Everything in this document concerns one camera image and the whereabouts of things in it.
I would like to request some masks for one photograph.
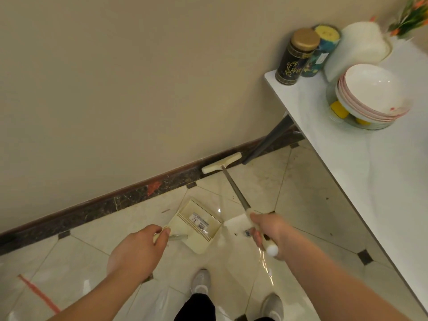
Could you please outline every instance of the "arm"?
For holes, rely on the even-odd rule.
[[[252,214],[251,219],[278,245],[278,260],[287,263],[322,321],[409,321],[361,281],[348,275],[318,247],[276,214]],[[263,249],[260,232],[252,230]]]
[[[149,225],[128,235],[111,253],[107,277],[91,292],[49,321],[111,321],[139,284],[149,277],[167,246],[170,229],[156,243],[153,235],[162,228]]]

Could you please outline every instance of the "table leg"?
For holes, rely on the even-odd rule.
[[[274,129],[270,131],[268,135],[261,141],[254,150],[248,153],[248,155],[242,161],[242,164],[249,163],[252,159],[258,157],[269,145],[271,145],[278,137],[280,137],[286,130],[293,125],[293,120],[290,115],[286,115]]]

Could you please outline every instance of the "sneaker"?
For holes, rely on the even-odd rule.
[[[284,306],[278,295],[269,294],[261,306],[261,316],[282,321],[284,318]]]
[[[200,269],[192,281],[192,286],[190,290],[192,294],[205,294],[208,295],[208,291],[211,287],[211,275],[210,272],[206,269]]]

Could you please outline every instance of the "barcode sticker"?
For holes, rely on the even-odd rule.
[[[324,62],[324,60],[327,58],[329,53],[323,53],[320,55],[320,57],[318,57],[317,61],[315,62],[315,64],[321,64],[322,62]]]
[[[198,228],[200,228],[202,231],[206,231],[207,230],[207,228],[208,228],[208,223],[206,222],[206,221],[204,221],[203,219],[202,219],[202,217],[201,216],[199,216],[198,214],[196,214],[196,213],[193,213],[191,216],[190,216],[190,221],[192,221],[193,223],[195,223],[196,224],[196,226],[198,227]]]

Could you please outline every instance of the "baseboard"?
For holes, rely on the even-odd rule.
[[[192,187],[192,183],[207,176],[202,174],[202,167],[238,151],[242,152],[243,157],[245,157],[245,154],[250,152],[262,139],[263,138],[260,138],[238,145],[172,171],[8,230],[0,234],[0,255],[66,232],[84,223],[96,220],[128,206],[135,205],[175,188],[185,185]],[[291,145],[302,139],[302,135],[295,134],[290,130],[279,137],[260,155]],[[241,160],[234,162],[231,167],[240,163]]]

